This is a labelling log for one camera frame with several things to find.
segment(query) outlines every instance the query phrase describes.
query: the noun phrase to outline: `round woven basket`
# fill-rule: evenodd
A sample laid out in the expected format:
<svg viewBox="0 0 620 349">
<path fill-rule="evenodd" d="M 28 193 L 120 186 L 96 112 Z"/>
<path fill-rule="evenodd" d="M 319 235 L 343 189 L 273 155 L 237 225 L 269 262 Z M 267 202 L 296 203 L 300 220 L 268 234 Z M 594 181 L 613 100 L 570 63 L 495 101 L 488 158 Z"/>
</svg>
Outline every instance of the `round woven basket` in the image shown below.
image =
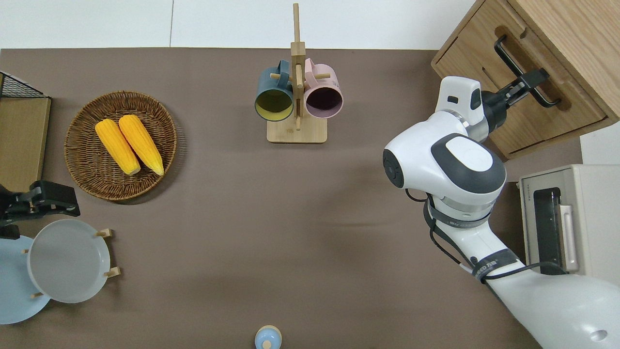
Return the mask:
<svg viewBox="0 0 620 349">
<path fill-rule="evenodd" d="M 129 176 L 114 162 L 95 132 L 103 119 L 138 116 L 153 138 L 164 162 L 164 176 L 177 151 L 177 131 L 172 116 L 151 96 L 133 91 L 104 94 L 86 104 L 75 116 L 64 140 L 64 160 L 71 177 L 85 192 L 110 201 L 138 197 L 157 185 L 157 175 L 140 161 L 140 171 Z"/>
</svg>

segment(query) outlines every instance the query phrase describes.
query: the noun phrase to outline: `pink mug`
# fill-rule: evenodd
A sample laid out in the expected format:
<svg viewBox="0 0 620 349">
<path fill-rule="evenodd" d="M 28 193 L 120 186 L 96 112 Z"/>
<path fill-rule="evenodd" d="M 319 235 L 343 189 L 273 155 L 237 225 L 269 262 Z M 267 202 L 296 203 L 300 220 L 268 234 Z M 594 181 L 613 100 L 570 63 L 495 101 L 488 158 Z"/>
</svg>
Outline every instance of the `pink mug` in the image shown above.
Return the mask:
<svg viewBox="0 0 620 349">
<path fill-rule="evenodd" d="M 319 74 L 329 74 L 329 78 L 317 79 Z M 304 105 L 308 113 L 321 119 L 338 114 L 342 109 L 342 92 L 332 67 L 314 64 L 307 58 L 304 76 L 308 84 L 304 92 Z"/>
</svg>

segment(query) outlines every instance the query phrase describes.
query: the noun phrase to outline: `plate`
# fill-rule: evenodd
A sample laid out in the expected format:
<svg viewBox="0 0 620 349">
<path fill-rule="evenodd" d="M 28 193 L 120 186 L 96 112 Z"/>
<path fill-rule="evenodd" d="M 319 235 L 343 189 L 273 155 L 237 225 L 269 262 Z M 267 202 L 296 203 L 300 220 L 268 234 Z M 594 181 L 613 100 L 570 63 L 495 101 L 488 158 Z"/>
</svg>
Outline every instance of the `plate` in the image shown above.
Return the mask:
<svg viewBox="0 0 620 349">
<path fill-rule="evenodd" d="M 48 224 L 32 242 L 28 274 L 55 301 L 78 303 L 95 296 L 110 271 L 110 252 L 97 230 L 75 219 Z"/>
<path fill-rule="evenodd" d="M 40 312 L 50 301 L 46 295 L 32 299 L 39 290 L 28 274 L 28 256 L 22 253 L 32 245 L 32 239 L 0 238 L 0 325 L 24 321 Z"/>
<path fill-rule="evenodd" d="M 154 188 L 159 176 L 140 161 L 140 171 L 125 174 L 114 162 L 95 132 L 103 119 L 115 122 L 136 115 L 151 135 L 164 163 L 164 176 L 177 151 L 177 131 L 168 110 L 143 93 L 117 91 L 86 104 L 75 116 L 64 140 L 64 161 L 71 177 L 85 192 L 109 201 L 133 199 Z"/>
</svg>

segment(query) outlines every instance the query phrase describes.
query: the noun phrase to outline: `corn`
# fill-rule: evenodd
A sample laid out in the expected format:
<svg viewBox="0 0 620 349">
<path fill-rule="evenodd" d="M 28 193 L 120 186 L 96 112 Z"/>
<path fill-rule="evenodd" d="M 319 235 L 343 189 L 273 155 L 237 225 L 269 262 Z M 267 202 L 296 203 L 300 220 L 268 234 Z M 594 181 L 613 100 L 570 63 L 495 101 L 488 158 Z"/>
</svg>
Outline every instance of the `corn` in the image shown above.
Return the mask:
<svg viewBox="0 0 620 349">
<path fill-rule="evenodd" d="M 118 125 L 140 160 L 155 173 L 163 176 L 164 164 L 161 155 L 140 119 L 135 115 L 125 115 L 120 118 Z"/>
<path fill-rule="evenodd" d="M 125 137 L 112 119 L 104 119 L 95 125 L 95 132 L 108 153 L 126 175 L 135 175 L 140 170 L 138 159 L 131 151 Z"/>
</svg>

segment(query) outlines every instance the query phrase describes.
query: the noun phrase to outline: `dark green mug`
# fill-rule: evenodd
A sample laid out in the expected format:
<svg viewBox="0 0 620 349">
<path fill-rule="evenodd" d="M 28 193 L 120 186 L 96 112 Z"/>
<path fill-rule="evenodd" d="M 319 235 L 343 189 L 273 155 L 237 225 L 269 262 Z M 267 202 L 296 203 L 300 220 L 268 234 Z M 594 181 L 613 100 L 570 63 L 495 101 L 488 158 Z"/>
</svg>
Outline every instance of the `dark green mug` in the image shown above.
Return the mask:
<svg viewBox="0 0 620 349">
<path fill-rule="evenodd" d="M 254 100 L 254 109 L 267 121 L 281 121 L 293 113 L 293 86 L 288 81 L 291 64 L 280 60 L 277 67 L 263 70 Z M 271 74 L 279 74 L 273 79 Z"/>
</svg>

